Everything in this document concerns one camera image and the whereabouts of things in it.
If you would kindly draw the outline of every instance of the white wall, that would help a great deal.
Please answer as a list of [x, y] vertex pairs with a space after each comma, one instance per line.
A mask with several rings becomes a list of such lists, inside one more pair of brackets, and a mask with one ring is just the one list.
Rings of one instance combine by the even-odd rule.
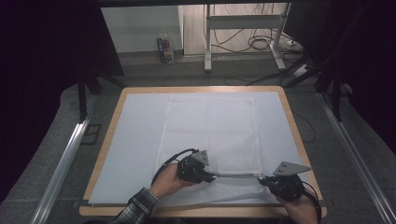
[[178, 6], [103, 7], [117, 52], [158, 50], [157, 38], [167, 34], [174, 49], [182, 49], [182, 18]]

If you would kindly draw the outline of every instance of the shirt cuff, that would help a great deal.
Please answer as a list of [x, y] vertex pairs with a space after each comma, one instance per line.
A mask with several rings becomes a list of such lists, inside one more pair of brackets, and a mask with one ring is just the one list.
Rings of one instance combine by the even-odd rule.
[[134, 199], [134, 201], [139, 205], [143, 205], [143, 207], [149, 211], [152, 211], [158, 202], [158, 198], [146, 188], [142, 188], [139, 192], [137, 192], [136, 195], [131, 198], [128, 204], [132, 202], [132, 199]]

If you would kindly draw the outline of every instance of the wooden table frame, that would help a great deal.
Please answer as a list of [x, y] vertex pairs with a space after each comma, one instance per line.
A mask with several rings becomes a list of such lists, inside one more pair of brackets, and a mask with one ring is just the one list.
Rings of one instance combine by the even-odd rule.
[[[280, 101], [285, 110], [287, 120], [289, 122], [290, 130], [293, 135], [295, 144], [302, 164], [309, 166], [310, 162], [306, 155], [303, 141], [297, 129], [294, 117], [291, 113], [289, 102], [286, 94], [281, 87], [278, 86], [262, 86], [262, 87], [243, 87], [243, 86], [209, 86], [209, 87], [147, 87], [147, 88], [125, 88], [117, 103], [112, 120], [108, 127], [104, 143], [92, 171], [90, 182], [86, 188], [83, 201], [87, 202], [96, 184], [96, 180], [102, 171], [105, 163], [107, 152], [110, 148], [110, 143], [113, 138], [123, 104], [128, 94], [137, 93], [182, 93], [182, 92], [257, 92], [257, 91], [276, 91], [279, 95]], [[322, 195], [318, 187], [318, 182], [315, 179], [313, 171], [306, 172], [308, 182], [317, 191], [319, 200], [322, 200]], [[90, 206], [82, 205], [79, 212], [82, 216], [116, 216], [124, 206]], [[244, 205], [199, 205], [187, 206], [179, 208], [155, 208], [151, 214], [152, 217], [283, 217], [287, 216], [286, 210], [280, 204], [244, 204]], [[322, 216], [327, 215], [327, 209], [322, 206]]]

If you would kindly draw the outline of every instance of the cable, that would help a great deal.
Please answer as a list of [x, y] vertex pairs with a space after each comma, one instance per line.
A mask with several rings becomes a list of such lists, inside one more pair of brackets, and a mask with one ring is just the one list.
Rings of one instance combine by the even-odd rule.
[[290, 109], [290, 110], [291, 110], [291, 112], [293, 112], [293, 114], [295, 114], [295, 115], [297, 115], [298, 117], [300, 117], [301, 119], [305, 120], [306, 123], [308, 123], [308, 125], [311, 127], [312, 132], [314, 133], [313, 140], [310, 140], [310, 141], [303, 140], [303, 142], [305, 142], [305, 143], [313, 143], [313, 142], [317, 141], [317, 132], [315, 132], [315, 129], [314, 129], [314, 127], [312, 126], [311, 122], [309, 122], [308, 119], [305, 119], [303, 116], [301, 116], [301, 115], [299, 115], [298, 113], [296, 113], [293, 109]]
[[242, 79], [242, 78], [239, 78], [239, 77], [226, 77], [226, 78], [224, 78], [223, 82], [227, 86], [235, 86], [235, 85], [231, 85], [231, 84], [227, 83], [227, 80], [229, 80], [229, 79], [235, 79], [235, 80], [239, 80], [239, 81], [243, 81], [243, 82], [251, 82], [251, 80], [246, 80], [246, 79]]
[[155, 176], [152, 178], [151, 186], [154, 184], [155, 180], [158, 178], [158, 176], [161, 174], [161, 172], [166, 168], [166, 166], [169, 165], [169, 163], [171, 163], [172, 161], [175, 161], [177, 159], [177, 157], [179, 157], [180, 155], [182, 155], [182, 154], [184, 154], [186, 152], [189, 152], [189, 151], [192, 152], [192, 153], [196, 153], [199, 150], [198, 149], [194, 149], [194, 148], [185, 149], [185, 150], [175, 154], [173, 157], [171, 157], [166, 162], [164, 162], [163, 165], [160, 167], [160, 169], [158, 169], [157, 173], [155, 173]]
[[253, 84], [255, 84], [255, 83], [261, 82], [261, 81], [266, 80], [266, 79], [270, 79], [270, 78], [274, 78], [274, 77], [279, 77], [279, 76], [282, 76], [282, 75], [287, 75], [287, 74], [288, 74], [290, 71], [292, 71], [297, 65], [299, 65], [301, 62], [304, 62], [304, 61], [306, 60], [306, 58], [307, 58], [307, 56], [304, 55], [304, 56], [303, 56], [302, 58], [300, 58], [296, 63], [292, 64], [287, 70], [285, 70], [285, 71], [283, 71], [283, 72], [280, 72], [280, 73], [273, 74], [273, 75], [268, 76], [268, 77], [261, 77], [261, 78], [259, 78], [259, 79], [254, 80], [254, 81], [251, 81], [250, 83], [247, 84], [247, 86], [253, 85]]
[[204, 37], [205, 37], [205, 39], [206, 39], [206, 33], [205, 33], [205, 28], [206, 28], [206, 26], [205, 26], [205, 21], [206, 21], [206, 19], [205, 19], [205, 5], [203, 5], [203, 7], [204, 7], [204, 10], [202, 11], [202, 17], [203, 17], [203, 26], [202, 26], [202, 28], [204, 29]]
[[312, 187], [310, 184], [306, 183], [305, 181], [302, 181], [302, 182], [303, 182], [304, 184], [306, 184], [307, 186], [309, 186], [309, 188], [311, 188], [312, 191], [314, 191], [315, 197], [317, 198], [317, 200], [319, 200], [318, 194], [317, 194], [317, 192], [315, 191], [314, 187]]
[[224, 9], [228, 12], [228, 15], [231, 15], [231, 13], [227, 9], [227, 4], [224, 5]]
[[[252, 10], [252, 12], [250, 14], [253, 14], [256, 10], [259, 10], [259, 9], [260, 9], [260, 4], [257, 4], [255, 6], [255, 8], [253, 8], [253, 10]], [[216, 14], [216, 5], [214, 5], [214, 7], [213, 7], [213, 13]], [[205, 6], [204, 6], [204, 10], [203, 10], [203, 18], [204, 18], [204, 37], [206, 39], [206, 33], [205, 33]], [[254, 30], [254, 34], [251, 35], [251, 37], [247, 41], [248, 48], [246, 48], [246, 49], [233, 50], [233, 49], [227, 49], [227, 48], [221, 46], [222, 44], [227, 43], [228, 41], [232, 40], [236, 35], [240, 34], [244, 30], [245, 29], [240, 29], [238, 32], [233, 34], [231, 37], [229, 37], [225, 41], [221, 41], [221, 42], [218, 40], [218, 36], [217, 36], [216, 30], [214, 30], [215, 39], [218, 42], [218, 45], [211, 44], [211, 46], [212, 47], [216, 47], [216, 48], [220, 48], [220, 49], [225, 49], [225, 50], [230, 51], [230, 52], [244, 52], [244, 51], [247, 51], [249, 49], [255, 49], [255, 50], [260, 51], [260, 50], [265, 50], [265, 49], [267, 49], [269, 47], [270, 42], [266, 38], [258, 38], [258, 37], [266, 37], [266, 36], [264, 36], [264, 35], [255, 35], [257, 29]], [[258, 43], [258, 42], [265, 42], [266, 46], [265, 47], [261, 47], [261, 48], [256, 47], [255, 44]]]

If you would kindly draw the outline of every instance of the human hand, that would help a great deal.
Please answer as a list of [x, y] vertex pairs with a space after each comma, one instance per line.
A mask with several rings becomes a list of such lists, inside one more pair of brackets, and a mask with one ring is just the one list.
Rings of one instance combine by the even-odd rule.
[[177, 176], [177, 164], [171, 163], [160, 173], [154, 184], [149, 189], [157, 198], [171, 195], [183, 187], [192, 186], [194, 183], [184, 181]]
[[[310, 194], [313, 194], [310, 190], [306, 189], [306, 191]], [[318, 215], [317, 210], [315, 209], [312, 201], [302, 195], [300, 199], [294, 202], [287, 202], [282, 198], [276, 196], [276, 199], [282, 203], [288, 212], [291, 219], [293, 219], [298, 224], [317, 224], [318, 223]]]

